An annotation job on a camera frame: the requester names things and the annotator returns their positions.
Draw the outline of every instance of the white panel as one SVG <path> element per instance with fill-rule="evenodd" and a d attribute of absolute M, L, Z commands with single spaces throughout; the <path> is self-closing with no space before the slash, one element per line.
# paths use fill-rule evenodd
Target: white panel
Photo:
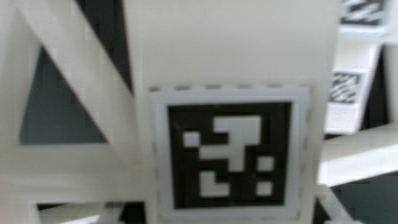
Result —
<path fill-rule="evenodd" d="M 381 42 L 340 38 L 335 68 L 363 68 L 374 70 L 377 66 Z"/>
<path fill-rule="evenodd" d="M 34 79 L 36 60 L 40 55 L 40 40 L 33 34 L 20 12 L 13 6 L 9 18 L 4 20 L 0 39 L 0 151 L 11 151 L 18 144 L 20 127 L 25 115 L 25 105 Z"/>
<path fill-rule="evenodd" d="M 338 34 L 340 1 L 127 0 L 134 85 L 148 189 L 148 220 L 159 217 L 150 88 L 303 83 L 315 86 L 301 223 L 313 210 L 315 169 Z M 267 220 L 269 223 L 297 223 Z"/>

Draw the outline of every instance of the white structural beam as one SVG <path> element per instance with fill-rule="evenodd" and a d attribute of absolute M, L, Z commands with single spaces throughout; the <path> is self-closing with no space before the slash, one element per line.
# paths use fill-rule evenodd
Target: white structural beam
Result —
<path fill-rule="evenodd" d="M 319 186 L 317 196 L 319 196 L 320 204 L 322 204 L 322 207 L 326 209 L 326 212 L 329 214 L 333 221 L 335 222 L 342 221 L 347 223 L 354 222 L 354 219 L 345 210 L 345 206 L 340 202 L 335 192 L 326 185 Z"/>
<path fill-rule="evenodd" d="M 109 144 L 17 146 L 0 167 L 4 174 L 112 172 L 125 170 Z"/>
<path fill-rule="evenodd" d="M 77 3 L 72 0 L 18 0 L 18 3 L 79 100 L 139 178 L 134 97 Z"/>
<path fill-rule="evenodd" d="M 379 61 L 383 42 L 377 39 L 347 39 L 340 37 L 336 47 L 336 68 L 365 68 L 374 71 Z"/>
<path fill-rule="evenodd" d="M 25 105 L 40 55 L 40 40 L 29 29 L 15 4 L 4 6 L 0 32 L 0 152 L 18 145 Z"/>
<path fill-rule="evenodd" d="M 398 45 L 390 43 L 386 49 L 391 124 L 326 141 L 319 182 L 329 186 L 398 170 Z"/>

